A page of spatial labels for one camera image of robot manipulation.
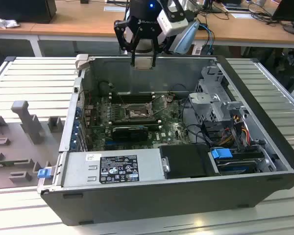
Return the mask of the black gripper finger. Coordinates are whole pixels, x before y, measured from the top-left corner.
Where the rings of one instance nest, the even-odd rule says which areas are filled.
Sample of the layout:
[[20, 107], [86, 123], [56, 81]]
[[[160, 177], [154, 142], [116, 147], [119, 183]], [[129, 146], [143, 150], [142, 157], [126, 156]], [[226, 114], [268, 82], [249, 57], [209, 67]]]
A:
[[[132, 32], [132, 39], [130, 42], [128, 42], [124, 37], [124, 33], [127, 27]], [[141, 27], [138, 26], [138, 21], [137, 20], [124, 20], [124, 21], [117, 20], [114, 22], [114, 31], [115, 31], [121, 50], [131, 53], [131, 66], [132, 67], [135, 66], [135, 52], [141, 39], [140, 37]]]
[[165, 38], [161, 44], [158, 43], [158, 39], [153, 38], [151, 41], [151, 46], [152, 46], [152, 66], [155, 67], [157, 55], [161, 54], [166, 49], [167, 38]]

